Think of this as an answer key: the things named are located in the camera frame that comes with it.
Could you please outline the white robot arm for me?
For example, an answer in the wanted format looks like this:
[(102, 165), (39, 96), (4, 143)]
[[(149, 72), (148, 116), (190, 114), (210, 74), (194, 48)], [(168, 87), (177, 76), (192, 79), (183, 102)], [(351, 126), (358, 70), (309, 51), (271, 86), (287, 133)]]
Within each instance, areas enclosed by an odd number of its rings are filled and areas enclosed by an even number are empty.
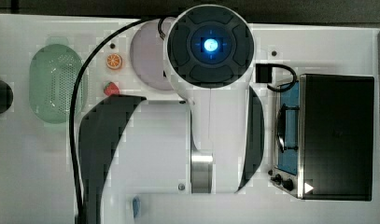
[(145, 193), (236, 193), (262, 159), (262, 105), (250, 87), (256, 40), (233, 10), (200, 5), (163, 40), (177, 95), (111, 95), (79, 126), (84, 207), (78, 224), (134, 224)]

